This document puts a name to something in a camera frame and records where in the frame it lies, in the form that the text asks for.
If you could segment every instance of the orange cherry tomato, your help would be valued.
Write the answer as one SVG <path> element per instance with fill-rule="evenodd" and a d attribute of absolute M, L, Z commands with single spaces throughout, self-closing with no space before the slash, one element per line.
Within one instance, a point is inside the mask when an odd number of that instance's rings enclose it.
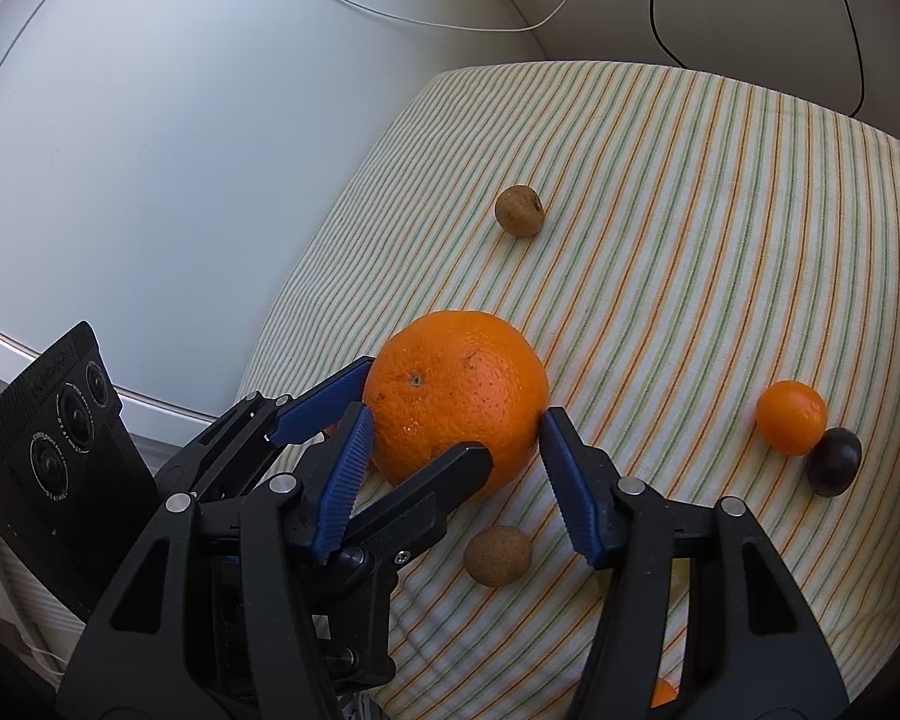
<path fill-rule="evenodd" d="M 756 402 L 756 428 L 785 455 L 805 455 L 826 430 L 826 403 L 801 382 L 774 382 Z"/>
<path fill-rule="evenodd" d="M 653 688 L 653 699 L 650 700 L 650 709 L 659 707 L 660 704 L 668 704 L 674 698 L 677 698 L 677 688 L 674 688 L 667 680 L 658 679 Z"/>

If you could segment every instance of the gray wall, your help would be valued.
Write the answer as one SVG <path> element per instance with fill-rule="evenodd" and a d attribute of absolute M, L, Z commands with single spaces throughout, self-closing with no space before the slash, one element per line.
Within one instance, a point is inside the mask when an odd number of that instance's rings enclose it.
<path fill-rule="evenodd" d="M 559 0 L 515 0 L 538 20 Z M 850 0 L 864 52 L 858 117 L 900 138 L 900 0 Z M 842 0 L 658 0 L 658 29 L 687 66 L 848 113 L 858 97 Z M 653 40 L 649 0 L 570 0 L 536 33 L 554 59 L 673 64 Z"/>

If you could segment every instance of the striped cloth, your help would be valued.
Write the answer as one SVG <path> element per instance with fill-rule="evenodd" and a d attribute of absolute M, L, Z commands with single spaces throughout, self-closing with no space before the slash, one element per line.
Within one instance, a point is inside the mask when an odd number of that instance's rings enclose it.
<path fill-rule="evenodd" d="M 501 233 L 511 184 L 547 209 Z M 385 133 L 277 298 L 242 391 L 297 394 L 436 309 L 519 328 L 552 403 L 627 474 L 683 501 L 744 498 L 797 578 L 855 694 L 900 640 L 900 142 L 710 74 L 604 62 L 438 76 Z M 754 435 L 796 378 L 865 447 L 851 490 L 810 493 Z M 288 453 L 280 466 L 292 466 Z M 372 478 L 360 504 L 386 491 Z M 463 549 L 490 524 L 533 538 L 490 590 Z M 601 604 L 542 464 L 453 517 L 401 572 L 395 720 L 559 718 Z M 679 681 L 687 597 L 661 675 Z"/>

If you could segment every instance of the dark purple fruit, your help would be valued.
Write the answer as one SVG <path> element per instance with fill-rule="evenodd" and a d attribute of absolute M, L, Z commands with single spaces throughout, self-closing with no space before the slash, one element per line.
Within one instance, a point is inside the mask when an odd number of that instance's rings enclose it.
<path fill-rule="evenodd" d="M 817 495 L 833 498 L 845 493 L 860 470 L 863 447 L 847 428 L 830 428 L 807 455 L 807 481 Z"/>

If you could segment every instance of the orange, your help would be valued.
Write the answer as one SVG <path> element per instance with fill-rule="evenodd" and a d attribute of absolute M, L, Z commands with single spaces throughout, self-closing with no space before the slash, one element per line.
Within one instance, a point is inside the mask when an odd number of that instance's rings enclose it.
<path fill-rule="evenodd" d="M 373 461 L 398 485 L 458 442 L 493 457 L 478 496 L 496 493 L 533 458 L 550 385 L 520 333 L 493 314 L 439 311 L 384 344 L 364 402 L 373 412 Z"/>
<path fill-rule="evenodd" d="M 674 698 L 677 698 L 677 690 L 667 680 L 658 679 L 653 688 L 653 698 L 650 699 L 650 709 L 659 707 L 660 704 L 669 704 Z"/>
<path fill-rule="evenodd" d="M 811 386 L 774 382 L 756 402 L 756 427 L 774 449 L 805 455 L 826 430 L 826 404 Z"/>

